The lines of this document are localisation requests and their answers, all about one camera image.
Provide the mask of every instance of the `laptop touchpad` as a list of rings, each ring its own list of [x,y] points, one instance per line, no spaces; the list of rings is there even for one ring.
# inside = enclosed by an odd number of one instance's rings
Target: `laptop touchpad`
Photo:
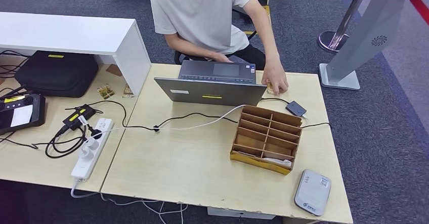
[[[234,64],[214,64],[213,74],[220,76],[238,76],[240,75],[240,66]]]

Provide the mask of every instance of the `black bag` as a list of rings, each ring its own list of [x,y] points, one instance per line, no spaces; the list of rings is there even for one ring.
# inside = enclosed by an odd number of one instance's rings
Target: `black bag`
[[[82,97],[98,72],[94,55],[36,51],[16,72],[25,89],[43,96]]]

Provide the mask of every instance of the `laptop keyboard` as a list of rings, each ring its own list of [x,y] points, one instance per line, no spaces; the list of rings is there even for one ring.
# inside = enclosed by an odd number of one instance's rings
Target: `laptop keyboard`
[[[213,77],[213,76],[191,76],[191,75],[182,75],[180,79],[185,80],[199,80],[199,81],[224,81],[224,82],[238,82],[238,83],[253,83],[252,79],[242,79],[242,78],[227,78],[227,77]]]

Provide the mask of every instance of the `cardboard organizer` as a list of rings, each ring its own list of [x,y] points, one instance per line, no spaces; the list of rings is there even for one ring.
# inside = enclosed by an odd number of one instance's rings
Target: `cardboard organizer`
[[[288,175],[301,138],[301,118],[245,106],[241,112],[230,159]],[[263,158],[289,160],[291,167]]]

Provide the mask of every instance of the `laptop lid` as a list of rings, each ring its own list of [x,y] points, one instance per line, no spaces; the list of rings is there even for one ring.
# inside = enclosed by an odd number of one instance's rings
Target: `laptop lid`
[[[267,89],[266,85],[234,82],[194,81],[172,78],[154,80],[174,102],[256,106]]]

